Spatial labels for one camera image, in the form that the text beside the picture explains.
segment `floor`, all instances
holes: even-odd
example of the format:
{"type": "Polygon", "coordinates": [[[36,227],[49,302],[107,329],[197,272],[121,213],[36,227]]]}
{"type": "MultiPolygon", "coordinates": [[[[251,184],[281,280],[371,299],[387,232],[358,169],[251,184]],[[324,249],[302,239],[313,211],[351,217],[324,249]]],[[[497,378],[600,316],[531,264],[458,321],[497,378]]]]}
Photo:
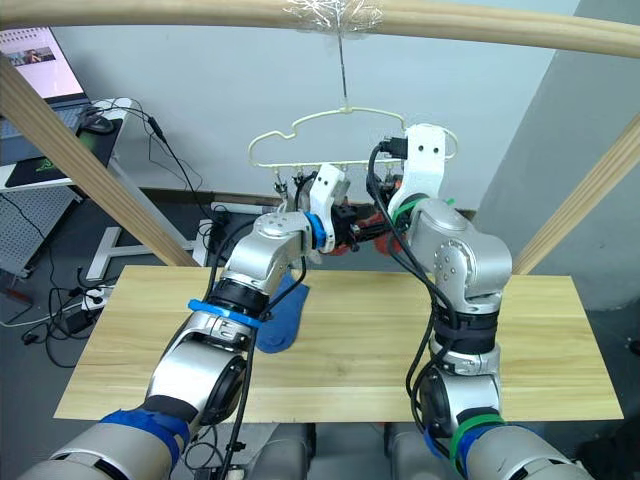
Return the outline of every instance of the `floor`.
{"type": "MultiPolygon", "coordinates": [[[[194,206],[160,205],[161,210],[187,237],[195,233],[201,217],[194,206]]],[[[242,216],[233,222],[243,221],[242,216]]],[[[61,286],[75,286],[77,267],[87,268],[104,228],[115,223],[90,201],[78,205],[61,222],[50,245],[55,264],[54,279],[61,286]]],[[[123,234],[122,243],[133,243],[123,234]]],[[[107,277],[117,275],[126,263],[160,264],[153,256],[120,258],[111,262],[107,277]]],[[[46,293],[49,289],[50,265],[46,254],[35,261],[35,271],[19,287],[31,295],[37,307],[21,321],[34,320],[46,314],[46,293]]],[[[389,259],[375,254],[365,245],[358,254],[329,257],[323,265],[313,268],[397,271],[389,259]]],[[[0,312],[6,320],[21,307],[0,298],[0,312]]],[[[638,372],[640,357],[627,349],[629,338],[640,336],[640,304],[611,312],[588,312],[591,326],[605,358],[620,404],[626,418],[640,414],[638,372]]],[[[56,448],[85,430],[93,422],[54,420],[57,402],[70,378],[69,369],[52,365],[42,345],[25,347],[20,341],[24,329],[0,329],[0,478],[14,479],[29,466],[47,458],[56,448]]],[[[82,352],[83,341],[59,342],[54,353],[63,362],[74,362],[82,352]]],[[[543,435],[566,455],[572,455],[583,441],[612,432],[619,422],[536,422],[527,426],[543,435]]],[[[245,451],[234,457],[238,463],[248,462],[266,442],[273,425],[245,425],[240,439],[247,442],[245,451]]],[[[377,424],[318,425],[318,455],[312,462],[309,479],[369,479],[391,478],[388,460],[383,455],[382,426],[377,424]]],[[[220,444],[229,434],[220,426],[220,444]]],[[[198,464],[208,452],[193,452],[192,464],[198,464]]],[[[192,478],[179,464],[172,479],[192,478]]]]}

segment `wooden tabletop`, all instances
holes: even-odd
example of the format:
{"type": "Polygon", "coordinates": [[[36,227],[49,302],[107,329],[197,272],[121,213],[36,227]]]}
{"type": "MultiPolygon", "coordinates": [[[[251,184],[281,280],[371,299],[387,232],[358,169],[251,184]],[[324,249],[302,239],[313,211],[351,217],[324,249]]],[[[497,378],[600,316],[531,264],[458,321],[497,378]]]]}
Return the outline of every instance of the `wooden tabletop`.
{"type": "MultiPolygon", "coordinates": [[[[208,276],[207,268],[126,267],[55,417],[99,419],[140,405],[208,276]]],[[[318,270],[305,284],[294,345],[256,354],[245,420],[411,421],[404,377],[427,321],[424,287],[403,273],[318,270]]],[[[498,341],[507,420],[622,418],[570,277],[514,276],[498,341]]]]}

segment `green band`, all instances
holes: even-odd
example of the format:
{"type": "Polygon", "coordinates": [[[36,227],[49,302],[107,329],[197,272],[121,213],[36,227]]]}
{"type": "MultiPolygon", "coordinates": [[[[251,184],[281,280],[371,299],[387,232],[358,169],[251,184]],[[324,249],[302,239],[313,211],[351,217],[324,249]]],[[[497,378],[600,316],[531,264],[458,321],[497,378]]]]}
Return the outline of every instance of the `green band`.
{"type": "Polygon", "coordinates": [[[391,223],[393,223],[395,225],[396,224],[396,220],[398,219],[398,217],[400,215],[402,215],[404,212],[406,212],[407,210],[410,210],[413,207],[415,207],[420,200],[424,200],[424,198],[419,198],[418,200],[414,200],[412,202],[409,202],[406,205],[401,206],[395,212],[393,212],[393,217],[391,217],[391,223]]]}
{"type": "Polygon", "coordinates": [[[502,424],[504,423],[504,420],[497,413],[486,413],[484,415],[478,415],[477,417],[471,417],[460,424],[456,433],[451,438],[451,447],[449,449],[449,459],[451,460],[453,468],[457,468],[456,460],[458,458],[458,446],[460,445],[460,440],[462,440],[464,434],[472,428],[492,423],[502,424]]]}

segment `robotic arm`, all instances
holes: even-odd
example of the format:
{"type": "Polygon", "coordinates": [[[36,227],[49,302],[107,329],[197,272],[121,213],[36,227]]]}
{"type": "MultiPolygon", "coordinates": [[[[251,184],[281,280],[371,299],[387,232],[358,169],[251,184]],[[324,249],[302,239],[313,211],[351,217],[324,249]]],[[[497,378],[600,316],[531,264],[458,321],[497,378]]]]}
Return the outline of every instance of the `robotic arm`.
{"type": "MultiPolygon", "coordinates": [[[[437,361],[416,379],[425,439],[449,443],[454,466],[478,480],[589,479],[535,434],[506,426],[499,417],[495,333],[511,256],[502,241],[477,232],[435,198],[444,172],[442,129],[416,125],[407,135],[394,139],[400,148],[391,153],[405,160],[405,176],[386,206],[389,215],[411,211],[411,250],[455,309],[451,315],[441,301],[432,303],[429,351],[437,361]]],[[[355,246],[388,231],[384,225],[368,231],[357,226],[357,208],[342,205],[347,188],[344,172],[323,165],[311,188],[310,212],[259,217],[234,248],[220,281],[203,301],[190,302],[193,313],[163,353],[145,402],[105,417],[21,478],[167,478],[198,430],[222,422],[238,407],[248,386],[243,354],[251,356],[257,327],[288,265],[313,251],[355,246]]]]}

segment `wooden frame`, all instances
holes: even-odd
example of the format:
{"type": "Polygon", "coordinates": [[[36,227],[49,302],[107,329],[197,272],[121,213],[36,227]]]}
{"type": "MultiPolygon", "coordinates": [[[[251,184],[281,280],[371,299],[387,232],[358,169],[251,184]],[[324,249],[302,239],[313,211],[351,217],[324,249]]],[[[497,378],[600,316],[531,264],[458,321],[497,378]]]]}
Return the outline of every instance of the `wooden frame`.
{"type": "MultiPolygon", "coordinates": [[[[307,28],[287,0],[5,0],[2,28],[42,25],[185,24],[307,28]]],[[[371,33],[448,38],[640,58],[640,26],[424,0],[386,2],[371,33]]],[[[0,111],[109,214],[169,265],[191,258],[118,188],[8,61],[0,64],[0,111]]],[[[523,249],[514,273],[530,272],[624,178],[640,158],[640,116],[523,249]]]]}

